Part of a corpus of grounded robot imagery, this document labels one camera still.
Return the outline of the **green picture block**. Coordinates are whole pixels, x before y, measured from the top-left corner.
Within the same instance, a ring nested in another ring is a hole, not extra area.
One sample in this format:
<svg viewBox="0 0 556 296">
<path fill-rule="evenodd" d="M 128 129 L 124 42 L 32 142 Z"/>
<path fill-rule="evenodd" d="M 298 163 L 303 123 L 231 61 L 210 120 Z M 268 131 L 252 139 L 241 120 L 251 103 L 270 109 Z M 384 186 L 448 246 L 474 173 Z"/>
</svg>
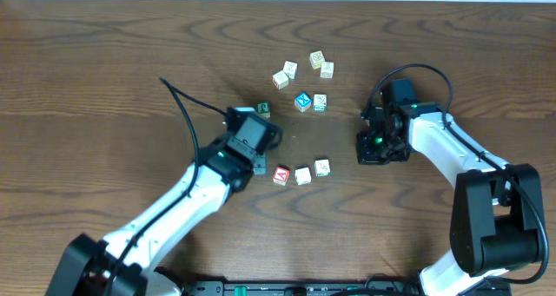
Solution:
<svg viewBox="0 0 556 296">
<path fill-rule="evenodd" d="M 320 159 L 314 162 L 314 171 L 317 177 L 328 176 L 331 173 L 329 159 Z"/>
</svg>

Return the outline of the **plain white block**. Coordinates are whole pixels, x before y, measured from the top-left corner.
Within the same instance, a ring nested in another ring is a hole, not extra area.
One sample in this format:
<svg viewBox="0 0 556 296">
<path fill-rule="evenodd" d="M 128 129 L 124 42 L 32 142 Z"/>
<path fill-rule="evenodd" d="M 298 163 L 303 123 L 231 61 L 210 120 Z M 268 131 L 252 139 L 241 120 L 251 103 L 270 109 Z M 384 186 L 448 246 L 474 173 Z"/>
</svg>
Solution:
<svg viewBox="0 0 556 296">
<path fill-rule="evenodd" d="M 298 168 L 295 170 L 295 180 L 298 185 L 308 184 L 312 181 L 309 167 Z"/>
</svg>

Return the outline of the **red letter A block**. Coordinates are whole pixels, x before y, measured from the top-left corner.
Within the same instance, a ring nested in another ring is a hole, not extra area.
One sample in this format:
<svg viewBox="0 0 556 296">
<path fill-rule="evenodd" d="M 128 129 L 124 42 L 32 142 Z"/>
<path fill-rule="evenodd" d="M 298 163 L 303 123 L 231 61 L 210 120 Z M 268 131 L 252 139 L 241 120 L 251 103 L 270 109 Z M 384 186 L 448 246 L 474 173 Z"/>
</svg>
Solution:
<svg viewBox="0 0 556 296">
<path fill-rule="evenodd" d="M 290 170 L 288 168 L 278 166 L 273 174 L 273 182 L 275 184 L 285 186 L 288 182 L 289 176 Z"/>
</svg>

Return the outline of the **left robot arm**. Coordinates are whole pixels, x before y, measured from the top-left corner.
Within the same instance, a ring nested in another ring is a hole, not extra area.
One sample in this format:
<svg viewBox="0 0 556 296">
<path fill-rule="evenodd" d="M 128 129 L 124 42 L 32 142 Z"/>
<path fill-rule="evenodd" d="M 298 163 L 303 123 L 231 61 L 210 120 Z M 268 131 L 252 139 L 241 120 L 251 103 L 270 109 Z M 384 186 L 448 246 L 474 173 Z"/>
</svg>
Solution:
<svg viewBox="0 0 556 296">
<path fill-rule="evenodd" d="M 176 287 L 161 279 L 156 268 L 199 222 L 241 192 L 254 173 L 254 161 L 281 143 L 282 130 L 245 108 L 231 109 L 227 131 L 195 159 L 179 181 L 159 200 L 125 226 L 93 240 L 73 239 L 63 252 L 49 295 L 144 295 L 148 284 L 163 293 Z"/>
</svg>

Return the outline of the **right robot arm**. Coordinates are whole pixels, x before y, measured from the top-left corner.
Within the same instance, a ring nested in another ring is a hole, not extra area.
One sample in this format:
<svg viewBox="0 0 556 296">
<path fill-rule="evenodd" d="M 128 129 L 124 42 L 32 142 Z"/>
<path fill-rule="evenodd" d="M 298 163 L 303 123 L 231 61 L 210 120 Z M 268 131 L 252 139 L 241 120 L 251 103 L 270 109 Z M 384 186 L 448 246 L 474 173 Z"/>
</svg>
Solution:
<svg viewBox="0 0 556 296">
<path fill-rule="evenodd" d="M 491 155 L 435 102 L 402 99 L 362 113 L 369 129 L 357 135 L 362 165 L 407 161 L 421 153 L 454 189 L 450 248 L 419 274 L 426 295 L 461 295 L 486 282 L 527 285 L 549 260 L 538 171 Z M 537 263 L 526 279 L 507 273 Z"/>
</svg>

